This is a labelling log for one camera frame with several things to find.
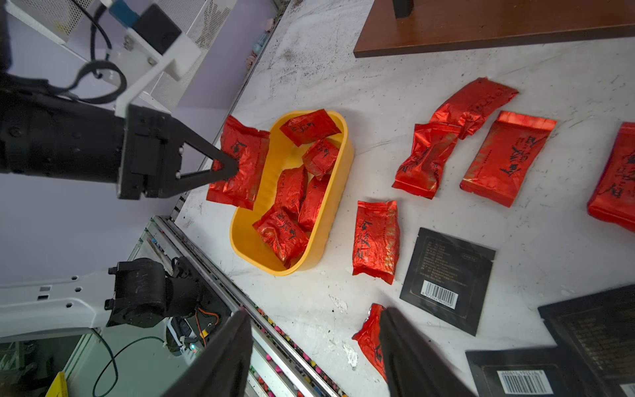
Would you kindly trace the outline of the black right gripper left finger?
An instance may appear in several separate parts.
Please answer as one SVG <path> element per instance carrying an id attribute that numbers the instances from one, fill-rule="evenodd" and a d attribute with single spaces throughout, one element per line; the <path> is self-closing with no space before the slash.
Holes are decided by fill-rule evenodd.
<path id="1" fill-rule="evenodd" d="M 237 311 L 164 396 L 243 396 L 250 372 L 251 317 Z"/>

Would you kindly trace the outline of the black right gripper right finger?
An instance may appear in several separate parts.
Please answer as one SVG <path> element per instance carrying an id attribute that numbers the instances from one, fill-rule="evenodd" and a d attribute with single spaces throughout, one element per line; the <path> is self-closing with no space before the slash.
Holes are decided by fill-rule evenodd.
<path id="1" fill-rule="evenodd" d="M 473 396 L 428 339 L 394 307 L 380 316 L 380 347 L 392 396 Z"/>

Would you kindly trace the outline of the yellow plastic storage box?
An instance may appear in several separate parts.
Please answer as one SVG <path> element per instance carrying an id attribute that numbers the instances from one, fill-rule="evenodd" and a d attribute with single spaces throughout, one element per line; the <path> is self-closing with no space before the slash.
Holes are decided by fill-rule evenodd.
<path id="1" fill-rule="evenodd" d="M 281 172 L 301 165 L 302 155 L 309 148 L 307 145 L 302 147 L 294 145 L 280 128 L 290 119 L 308 113 L 308 110 L 288 112 L 271 127 L 270 149 L 254 207 L 252 210 L 238 208 L 231 223 L 230 241 L 235 253 L 241 259 L 273 276 L 289 276 L 296 271 L 307 271 L 317 266 L 322 259 L 354 160 L 355 151 L 349 139 L 347 121 L 340 113 L 329 111 L 327 114 L 341 131 L 329 138 L 339 148 L 337 161 L 317 221 L 309 237 L 308 247 L 296 263 L 289 268 L 284 267 L 272 249 L 261 240 L 260 235 L 253 228 L 253 223 L 274 204 L 277 181 Z"/>

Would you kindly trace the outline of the black tea bag packet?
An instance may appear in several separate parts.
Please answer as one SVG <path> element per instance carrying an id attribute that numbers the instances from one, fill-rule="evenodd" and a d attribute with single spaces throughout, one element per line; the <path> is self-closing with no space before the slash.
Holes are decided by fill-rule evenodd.
<path id="1" fill-rule="evenodd" d="M 538 308 L 588 396 L 634 395 L 634 286 Z"/>
<path id="2" fill-rule="evenodd" d="M 420 228 L 400 299 L 475 336 L 495 255 L 489 247 Z"/>
<path id="3" fill-rule="evenodd" d="M 468 351 L 479 396 L 584 396 L 575 366 L 558 347 Z"/>

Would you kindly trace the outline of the eleventh red tea bag packet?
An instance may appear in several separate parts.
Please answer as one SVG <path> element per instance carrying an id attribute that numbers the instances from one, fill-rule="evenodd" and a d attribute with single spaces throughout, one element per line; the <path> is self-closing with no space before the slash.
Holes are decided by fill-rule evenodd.
<path id="1" fill-rule="evenodd" d="M 275 205 L 284 209 L 291 218 L 298 219 L 308 183 L 309 173 L 303 165 L 283 170 L 277 182 Z"/>

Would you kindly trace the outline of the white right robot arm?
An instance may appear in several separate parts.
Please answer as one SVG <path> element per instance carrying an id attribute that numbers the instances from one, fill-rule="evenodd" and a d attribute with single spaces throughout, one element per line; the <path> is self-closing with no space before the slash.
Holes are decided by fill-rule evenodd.
<path id="1" fill-rule="evenodd" d="M 57 281 L 6 284 L 1 287 L 1 340 L 15 342 L 69 332 L 128 324 L 151 328 L 168 317 L 185 317 L 203 304 L 203 294 L 218 296 L 236 311 L 258 311 L 229 280 L 205 279 L 199 273 L 175 278 L 148 258 L 121 262 L 107 271 Z M 380 318 L 385 373 L 393 396 L 470 396 L 456 377 L 395 307 Z"/>

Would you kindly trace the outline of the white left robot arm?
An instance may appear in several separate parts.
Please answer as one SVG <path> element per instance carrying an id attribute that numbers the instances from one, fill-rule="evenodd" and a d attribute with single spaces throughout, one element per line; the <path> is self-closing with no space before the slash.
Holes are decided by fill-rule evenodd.
<path id="1" fill-rule="evenodd" d="M 87 62 L 66 87 L 12 75 L 9 26 L 2 23 L 1 171 L 110 183 L 129 200 L 170 198 L 235 176 L 239 166 L 230 155 L 170 114 L 136 105 L 158 75 L 187 74 L 198 46 L 157 4 L 141 14 L 122 1 L 102 6 L 148 63 L 135 78 L 109 59 Z"/>

